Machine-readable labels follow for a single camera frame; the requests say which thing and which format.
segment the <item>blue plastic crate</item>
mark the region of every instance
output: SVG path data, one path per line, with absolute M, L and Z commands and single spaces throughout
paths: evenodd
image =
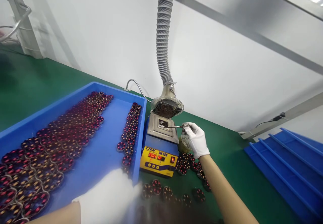
M 265 177 L 285 199 L 285 201 L 294 210 L 294 212 L 300 217 L 303 223 L 318 223 L 318 219 L 287 186 L 287 184 L 284 182 L 284 178 L 281 177 L 276 169 L 271 166 L 268 160 L 266 160 L 262 156 L 262 154 L 254 147 L 256 144 L 253 145 L 252 143 L 250 143 L 250 146 L 244 149 L 251 160 L 262 171 Z
M 272 151 L 274 151 L 274 153 L 276 153 L 278 157 L 282 158 L 291 168 L 293 168 L 298 174 L 300 174 L 308 182 L 308 184 L 311 185 L 317 195 L 321 196 L 321 198 L 323 199 L 322 176 L 320 176 L 297 156 L 283 147 L 278 140 L 275 140 L 275 137 L 268 137 L 265 140 L 259 140 L 263 141 L 263 143 L 266 144 Z
M 280 129 L 282 130 L 283 133 L 287 134 L 289 137 L 292 137 L 294 139 L 300 139 L 303 142 L 306 142 L 307 144 L 311 145 L 312 147 L 316 148 L 317 150 L 319 150 L 320 152 L 323 153 L 323 144 L 322 143 L 315 141 L 313 139 L 310 139 L 306 136 L 297 134 L 293 131 L 287 130 L 285 128 L 280 128 Z
M 279 173 L 280 178 L 299 197 L 306 207 L 318 219 L 323 206 L 322 195 L 284 159 L 276 154 L 262 139 L 258 144 L 252 145 L 270 163 L 271 167 Z
M 126 117 L 133 102 L 137 102 L 142 106 L 133 162 L 130 168 L 133 183 L 136 184 L 138 182 L 146 100 L 143 97 L 97 82 L 92 82 L 76 90 L 63 99 L 1 132 L 0 156 L 20 148 L 20 144 L 25 139 L 35 136 L 39 129 L 46 127 L 49 122 L 64 114 L 66 110 L 77 104 L 92 91 L 102 91 L 114 96 L 114 99 L 102 113 L 104 123 L 90 140 L 89 145 L 84 148 L 81 157 L 76 159 L 74 169 L 64 174 L 65 178 L 61 187 L 50 192 L 49 203 L 39 216 L 68 205 L 74 198 L 92 188 L 111 170 L 121 167 L 121 160 L 124 154 L 117 152 L 116 145 L 121 140 L 120 136 L 123 133 Z
M 278 134 L 274 136 L 269 134 L 269 136 L 276 139 L 283 147 L 323 176 L 323 152 L 293 135 L 292 132 L 284 128 L 281 128 L 281 130 Z

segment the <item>yellow control panel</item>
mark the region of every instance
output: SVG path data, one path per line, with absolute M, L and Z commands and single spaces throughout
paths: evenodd
M 173 177 L 178 156 L 145 146 L 140 160 L 140 168 L 163 177 Z

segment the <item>ribbed hose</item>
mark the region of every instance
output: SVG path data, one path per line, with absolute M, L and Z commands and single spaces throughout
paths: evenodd
M 164 86 L 166 84 L 174 84 L 167 56 L 172 6 L 173 0 L 158 0 L 156 50 L 158 69 Z

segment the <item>white glove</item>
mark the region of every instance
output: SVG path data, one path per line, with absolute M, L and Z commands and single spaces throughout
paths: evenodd
M 141 188 L 141 184 L 133 187 L 132 180 L 121 169 L 116 169 L 72 202 L 80 203 L 81 224 L 120 223 Z
M 206 146 L 205 133 L 195 123 L 186 122 L 182 124 L 183 129 L 189 137 L 189 144 L 193 150 L 195 159 L 203 155 L 210 154 L 208 147 Z

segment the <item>red led display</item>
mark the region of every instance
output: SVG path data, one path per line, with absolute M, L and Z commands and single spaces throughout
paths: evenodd
M 154 154 L 154 153 L 149 153 L 149 154 L 148 154 L 148 157 L 156 158 L 156 157 L 157 157 L 157 155 L 156 155 L 156 154 Z
M 160 160 L 160 161 L 165 161 L 165 158 L 162 157 L 162 156 L 159 156 L 159 155 L 157 156 L 157 159 Z

